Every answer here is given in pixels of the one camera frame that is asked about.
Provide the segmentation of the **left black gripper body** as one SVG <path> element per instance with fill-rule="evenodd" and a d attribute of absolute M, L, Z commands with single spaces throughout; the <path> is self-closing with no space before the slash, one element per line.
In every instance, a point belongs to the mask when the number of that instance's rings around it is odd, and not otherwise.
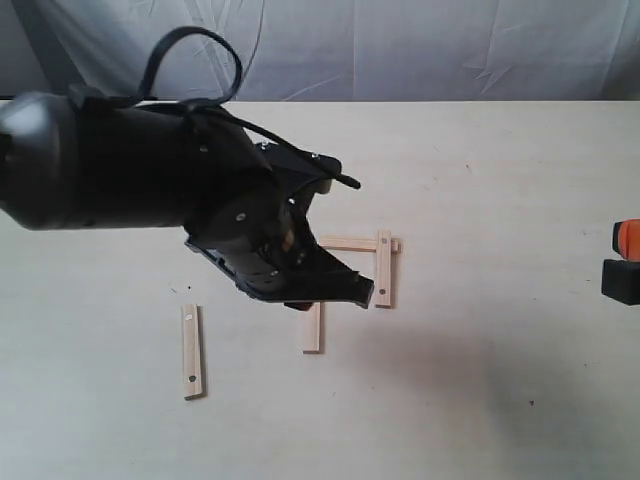
<path fill-rule="evenodd" d="M 329 192 L 339 160 L 295 155 L 255 143 L 266 179 L 243 171 L 222 197 L 187 226 L 186 246 L 224 273 L 250 298 L 267 302 L 369 305 L 374 283 L 318 244 L 307 219 L 313 197 Z"/>

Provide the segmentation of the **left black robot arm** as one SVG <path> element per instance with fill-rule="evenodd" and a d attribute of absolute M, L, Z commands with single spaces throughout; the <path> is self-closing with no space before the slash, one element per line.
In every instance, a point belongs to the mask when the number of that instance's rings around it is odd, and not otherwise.
<path fill-rule="evenodd" d="M 1 109 L 1 208 L 34 231 L 181 227 L 253 299 L 367 307 L 373 281 L 321 247 L 307 219 L 343 179 L 340 162 L 249 129 L 219 107 L 24 94 Z"/>

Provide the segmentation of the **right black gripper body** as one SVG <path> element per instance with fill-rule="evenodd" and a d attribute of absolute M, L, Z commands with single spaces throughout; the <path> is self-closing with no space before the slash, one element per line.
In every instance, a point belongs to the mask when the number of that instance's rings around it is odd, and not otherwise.
<path fill-rule="evenodd" d="M 639 304 L 640 264 L 626 260 L 605 260 L 601 293 L 622 304 Z"/>

